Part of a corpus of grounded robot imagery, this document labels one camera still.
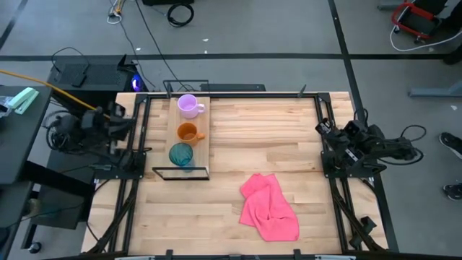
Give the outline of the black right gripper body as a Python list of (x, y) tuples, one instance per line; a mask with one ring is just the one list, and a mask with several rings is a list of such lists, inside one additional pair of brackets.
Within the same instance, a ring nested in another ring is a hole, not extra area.
[(340, 139), (349, 139), (351, 144), (352, 163), (356, 163), (365, 156), (362, 151), (363, 142), (366, 139), (366, 126), (356, 119), (349, 121), (341, 131)]

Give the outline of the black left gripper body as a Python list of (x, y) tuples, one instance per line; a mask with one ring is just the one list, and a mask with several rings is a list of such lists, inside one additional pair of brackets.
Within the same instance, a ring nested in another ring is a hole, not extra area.
[(81, 120), (81, 148), (83, 151), (99, 149), (111, 142), (117, 142), (116, 130), (122, 129), (117, 125), (117, 120), (124, 118), (125, 108), (119, 104), (109, 105), (110, 115), (107, 119), (102, 107), (96, 110), (88, 110), (84, 113)]

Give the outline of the teal ribbed glass cup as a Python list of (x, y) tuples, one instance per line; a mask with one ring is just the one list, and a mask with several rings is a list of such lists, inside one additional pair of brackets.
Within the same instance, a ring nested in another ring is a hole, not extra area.
[(186, 143), (174, 144), (169, 151), (169, 159), (171, 163), (179, 167), (193, 167), (193, 148)]

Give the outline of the orange mug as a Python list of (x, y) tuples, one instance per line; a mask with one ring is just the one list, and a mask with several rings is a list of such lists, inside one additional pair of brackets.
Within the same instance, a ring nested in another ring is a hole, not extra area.
[(196, 125), (191, 122), (182, 123), (177, 128), (177, 136), (181, 142), (191, 146), (197, 145), (199, 141), (206, 137), (205, 134), (199, 133)]

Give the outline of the pale pink mug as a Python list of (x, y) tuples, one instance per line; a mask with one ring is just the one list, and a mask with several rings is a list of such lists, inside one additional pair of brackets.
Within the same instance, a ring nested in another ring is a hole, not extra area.
[(198, 101), (198, 98), (191, 94), (181, 95), (177, 102), (182, 117), (192, 119), (200, 113), (204, 113), (206, 107)]

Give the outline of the black computer tower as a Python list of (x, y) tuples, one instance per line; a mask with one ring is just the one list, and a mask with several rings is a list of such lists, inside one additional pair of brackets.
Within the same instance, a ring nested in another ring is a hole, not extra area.
[[(78, 74), (87, 75), (81, 87), (71, 83)], [(126, 55), (115, 58), (58, 58), (48, 83), (94, 107), (107, 108), (120, 92), (147, 92), (136, 63)]]

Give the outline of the black desk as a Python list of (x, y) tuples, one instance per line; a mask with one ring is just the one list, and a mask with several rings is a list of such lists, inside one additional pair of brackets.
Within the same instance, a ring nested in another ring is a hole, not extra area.
[(38, 91), (38, 96), (23, 114), (12, 110), (0, 118), (0, 185), (19, 179), (48, 107), (51, 88), (35, 86), (33, 89)]

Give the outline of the mint green stapler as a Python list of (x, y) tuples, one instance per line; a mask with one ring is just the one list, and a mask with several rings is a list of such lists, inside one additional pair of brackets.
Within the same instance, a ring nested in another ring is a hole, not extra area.
[(27, 87), (10, 99), (7, 103), (7, 107), (14, 109), (16, 114), (22, 115), (38, 95), (39, 92), (36, 89)]

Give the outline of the pink knitted cloth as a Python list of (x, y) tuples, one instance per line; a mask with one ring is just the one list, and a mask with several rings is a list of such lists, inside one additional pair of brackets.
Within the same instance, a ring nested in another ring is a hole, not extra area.
[(274, 174), (253, 174), (241, 187), (245, 198), (239, 223), (257, 229), (266, 242), (292, 242), (300, 237), (295, 211)]

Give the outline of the person's black shoe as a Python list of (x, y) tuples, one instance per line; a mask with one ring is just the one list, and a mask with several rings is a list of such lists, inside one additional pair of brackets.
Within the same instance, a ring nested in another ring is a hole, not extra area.
[(448, 132), (439, 135), (440, 143), (462, 160), (462, 139)]
[(462, 183), (443, 186), (443, 193), (451, 200), (462, 200)]

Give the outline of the grey desk foot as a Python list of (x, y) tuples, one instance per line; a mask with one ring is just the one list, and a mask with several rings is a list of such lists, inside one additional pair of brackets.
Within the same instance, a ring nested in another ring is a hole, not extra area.
[(411, 88), (411, 98), (462, 98), (462, 80), (449, 88)]

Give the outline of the black flat bar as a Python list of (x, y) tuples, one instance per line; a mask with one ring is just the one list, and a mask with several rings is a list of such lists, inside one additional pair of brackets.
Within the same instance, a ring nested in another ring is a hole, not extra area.
[(264, 84), (211, 84), (200, 85), (202, 92), (265, 92)]

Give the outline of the red framed black cart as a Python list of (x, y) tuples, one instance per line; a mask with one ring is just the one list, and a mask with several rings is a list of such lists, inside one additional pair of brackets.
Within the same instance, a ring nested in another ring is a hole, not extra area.
[(417, 40), (430, 39), (441, 25), (438, 15), (448, 0), (404, 0), (396, 8), (391, 20), (392, 33), (408, 32)]

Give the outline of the black aluminium table frame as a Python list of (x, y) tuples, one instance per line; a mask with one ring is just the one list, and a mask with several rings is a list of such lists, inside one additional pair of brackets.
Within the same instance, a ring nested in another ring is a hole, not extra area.
[[(321, 167), (318, 117), (311, 97), (245, 93), (212, 97), (207, 181), (164, 181), (171, 101), (157, 96), (147, 124), (149, 148), (139, 183), (128, 251), (133, 255), (335, 254), (340, 252), (333, 201)], [(240, 187), (253, 174), (274, 174), (300, 224), (295, 242), (266, 242), (239, 217)]]

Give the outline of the wooden shelf with black frame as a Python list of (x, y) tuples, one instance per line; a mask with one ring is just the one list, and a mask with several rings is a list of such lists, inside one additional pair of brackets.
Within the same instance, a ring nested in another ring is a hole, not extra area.
[[(198, 101), (205, 105), (206, 110), (192, 119), (182, 117), (176, 97), (163, 100), (161, 107), (155, 100), (152, 101), (146, 144), (152, 151), (148, 153), (147, 161), (150, 170), (165, 181), (209, 179), (210, 99), (199, 97)], [(206, 135), (205, 139), (192, 146), (193, 167), (174, 165), (168, 156), (170, 148), (174, 144), (181, 143), (177, 136), (177, 128), (185, 122), (195, 124), (198, 132)]]

